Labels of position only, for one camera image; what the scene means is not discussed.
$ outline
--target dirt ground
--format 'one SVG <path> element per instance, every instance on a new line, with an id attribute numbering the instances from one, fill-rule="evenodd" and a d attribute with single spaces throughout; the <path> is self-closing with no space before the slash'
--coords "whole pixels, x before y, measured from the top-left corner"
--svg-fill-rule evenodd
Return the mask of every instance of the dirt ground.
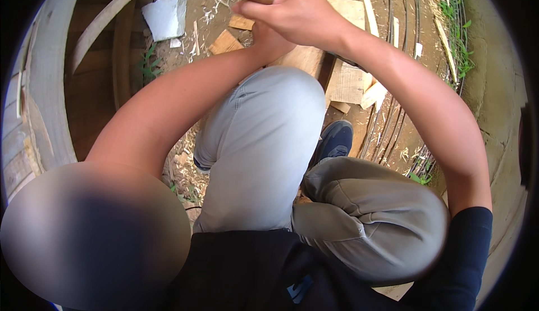
<path id="1" fill-rule="evenodd" d="M 219 36 L 224 30 L 228 29 L 240 42 L 244 45 L 249 45 L 251 36 L 249 31 L 241 31 L 232 29 L 227 26 L 232 15 L 229 6 L 237 0 L 187 0 L 187 12 L 185 19 L 185 36 L 181 38 L 182 46 L 179 48 L 170 48 L 169 41 L 157 43 L 155 52 L 158 58 L 163 58 L 159 67 L 164 72 L 171 71 L 180 66 L 186 65 L 192 61 L 205 58 L 209 55 L 208 46 Z M 378 23 L 380 37 L 386 39 L 389 30 L 390 9 L 393 10 L 393 15 L 399 19 L 400 36 L 399 48 L 404 45 L 404 32 L 406 28 L 405 3 L 404 0 L 371 0 Z M 434 15 L 439 14 L 437 6 L 439 0 L 419 0 L 420 4 L 420 32 L 419 42 L 423 45 L 422 56 L 419 59 L 420 63 L 425 65 L 431 71 L 436 72 L 441 78 L 445 77 L 446 59 L 438 33 L 435 28 Z M 412 55 L 414 51 L 414 36 L 415 36 L 415 0 L 408 0 L 408 47 L 407 52 Z M 196 55 L 194 49 L 193 22 L 197 21 L 199 32 L 200 55 Z M 399 107 L 397 106 L 392 116 L 390 117 L 390 106 L 392 96 L 387 94 L 382 105 L 381 112 L 374 130 L 374 133 L 369 144 L 369 149 L 365 155 L 365 159 L 374 160 L 374 152 L 377 149 L 377 160 L 381 160 L 385 149 L 390 140 L 390 133 L 396 123 Z M 181 106 L 182 99 L 178 99 L 178 105 Z M 361 147 L 366 140 L 367 126 L 371 109 L 363 110 L 359 105 L 351 105 L 351 109 L 347 114 L 344 114 L 333 107 L 328 109 L 324 124 L 337 120 L 347 119 L 354 127 L 354 143 L 350 156 L 359 156 Z M 379 139 L 382 136 L 384 126 L 387 126 L 386 139 Z M 172 188 L 184 201 L 185 207 L 199 206 L 203 204 L 206 186 L 209 177 L 200 174 L 193 165 L 193 148 L 195 145 L 195 134 L 200 128 L 200 123 L 193 126 L 174 146 L 171 150 L 168 159 L 163 169 L 163 181 L 171 184 Z M 406 118 L 403 131 L 397 141 L 394 152 L 387 160 L 387 166 L 400 173 L 406 173 L 412 164 L 414 154 L 423 145 L 422 140 L 417 133 L 414 125 Z M 445 188 L 444 181 L 441 177 L 434 177 L 429 186 L 434 187 L 441 194 Z M 200 209 L 191 209 L 188 211 L 191 223 L 196 219 Z"/>

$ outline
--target black sleeve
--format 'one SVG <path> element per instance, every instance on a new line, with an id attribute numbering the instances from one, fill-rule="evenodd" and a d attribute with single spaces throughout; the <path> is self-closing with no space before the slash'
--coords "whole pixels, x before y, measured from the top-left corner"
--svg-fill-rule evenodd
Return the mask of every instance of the black sleeve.
<path id="1" fill-rule="evenodd" d="M 473 310 L 481 287 L 492 235 L 492 213 L 484 207 L 462 210 L 451 220 L 440 261 L 402 297 L 400 303 L 428 310 Z"/>

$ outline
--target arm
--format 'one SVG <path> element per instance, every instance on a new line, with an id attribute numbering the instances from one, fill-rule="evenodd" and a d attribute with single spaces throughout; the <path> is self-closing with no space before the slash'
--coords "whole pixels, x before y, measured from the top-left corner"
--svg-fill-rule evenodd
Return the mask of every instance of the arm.
<path id="1" fill-rule="evenodd" d="M 349 58 L 399 101 L 436 158 L 447 182 L 452 216 L 480 206 L 492 210 L 487 157 L 475 118 L 434 72 L 406 53 L 355 27 L 326 0 L 242 1 L 234 11 L 265 21 L 286 39 Z"/>
<path id="2" fill-rule="evenodd" d="M 294 48 L 258 22 L 254 45 L 185 65 L 134 95 L 103 128 L 86 160 L 122 163 L 160 178 L 166 156 L 219 99 L 260 67 Z"/>

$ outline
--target bent leg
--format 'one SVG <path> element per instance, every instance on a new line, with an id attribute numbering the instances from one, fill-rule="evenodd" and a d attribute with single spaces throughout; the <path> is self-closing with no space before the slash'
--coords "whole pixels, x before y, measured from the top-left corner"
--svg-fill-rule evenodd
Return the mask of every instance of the bent leg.
<path id="1" fill-rule="evenodd" d="M 211 173 L 194 232 L 290 227 L 324 115 L 320 84 L 301 70 L 270 67 L 239 85 L 197 135 L 195 159 Z"/>
<path id="2" fill-rule="evenodd" d="M 441 253 L 447 207 L 430 189 L 399 173 L 336 157 L 313 167 L 305 188 L 314 203 L 294 206 L 294 232 L 373 286 L 415 280 Z"/>

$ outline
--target khaki pants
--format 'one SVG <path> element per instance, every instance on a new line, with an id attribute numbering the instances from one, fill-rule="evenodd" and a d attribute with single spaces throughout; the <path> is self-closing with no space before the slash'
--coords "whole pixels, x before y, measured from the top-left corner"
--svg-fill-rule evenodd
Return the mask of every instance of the khaki pants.
<path id="1" fill-rule="evenodd" d="M 445 204 L 356 158 L 305 174 L 324 115 L 320 84 L 298 69 L 266 68 L 239 85 L 197 135 L 195 159 L 211 173 L 194 232 L 287 228 L 373 286 L 414 280 L 442 249 Z M 292 207 L 302 180 L 314 203 Z"/>

